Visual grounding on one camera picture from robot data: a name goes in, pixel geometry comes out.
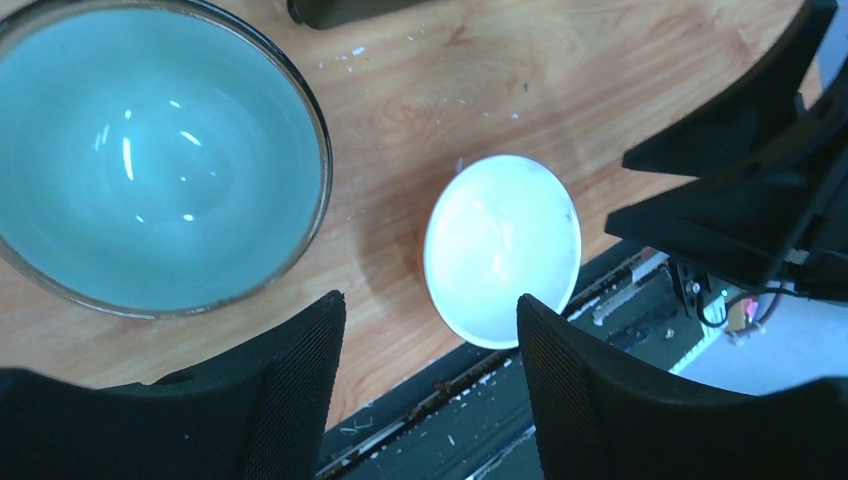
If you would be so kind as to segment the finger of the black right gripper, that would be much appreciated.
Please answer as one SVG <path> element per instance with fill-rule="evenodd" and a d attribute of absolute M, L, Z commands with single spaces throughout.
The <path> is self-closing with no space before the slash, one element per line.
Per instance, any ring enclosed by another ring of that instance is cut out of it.
<path fill-rule="evenodd" d="M 847 135 L 787 135 L 731 168 L 611 213 L 608 233 L 729 283 L 847 286 Z"/>
<path fill-rule="evenodd" d="M 702 178 L 775 139 L 800 117 L 800 85 L 837 10 L 835 1 L 804 1 L 750 70 L 683 119 L 626 151 L 622 166 Z"/>

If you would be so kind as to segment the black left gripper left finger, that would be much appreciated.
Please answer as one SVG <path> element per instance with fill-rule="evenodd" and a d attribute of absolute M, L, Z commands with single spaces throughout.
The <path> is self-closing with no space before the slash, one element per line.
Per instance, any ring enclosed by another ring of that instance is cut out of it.
<path fill-rule="evenodd" d="M 1 372 L 5 479 L 311 479 L 346 322 L 331 291 L 283 324 L 149 384 Z"/>

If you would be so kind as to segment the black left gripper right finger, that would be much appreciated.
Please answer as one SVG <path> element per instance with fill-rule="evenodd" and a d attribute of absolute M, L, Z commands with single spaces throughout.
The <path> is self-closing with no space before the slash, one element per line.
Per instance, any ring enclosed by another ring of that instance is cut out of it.
<path fill-rule="evenodd" d="M 766 396 L 649 365 L 531 295 L 519 346 L 548 479 L 843 479 L 847 381 Z"/>

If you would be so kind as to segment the white orange bowl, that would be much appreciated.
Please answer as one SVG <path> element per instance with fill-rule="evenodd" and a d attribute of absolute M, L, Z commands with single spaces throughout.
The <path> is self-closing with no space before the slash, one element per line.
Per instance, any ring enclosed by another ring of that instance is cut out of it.
<path fill-rule="evenodd" d="M 559 178 L 535 160 L 501 154 L 466 166 L 439 195 L 421 266 L 443 322 L 475 346 L 505 350 L 518 345 L 521 295 L 563 311 L 581 247 L 577 210 Z"/>

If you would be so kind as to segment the celadon green bowl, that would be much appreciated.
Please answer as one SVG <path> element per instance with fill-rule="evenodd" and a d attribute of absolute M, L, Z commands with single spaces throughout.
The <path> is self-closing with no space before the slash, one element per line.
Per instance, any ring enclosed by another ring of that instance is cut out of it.
<path fill-rule="evenodd" d="M 1 21 L 1 256 L 135 318 L 279 280 L 327 211 L 316 98 L 266 36 L 205 1 L 34 1 Z"/>

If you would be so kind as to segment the black wire dish rack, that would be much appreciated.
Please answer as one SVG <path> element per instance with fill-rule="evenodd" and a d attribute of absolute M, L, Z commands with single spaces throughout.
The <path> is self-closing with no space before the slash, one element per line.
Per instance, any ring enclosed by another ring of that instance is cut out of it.
<path fill-rule="evenodd" d="M 287 8 L 296 24 L 315 30 L 327 30 L 421 3 L 424 0 L 288 0 Z"/>

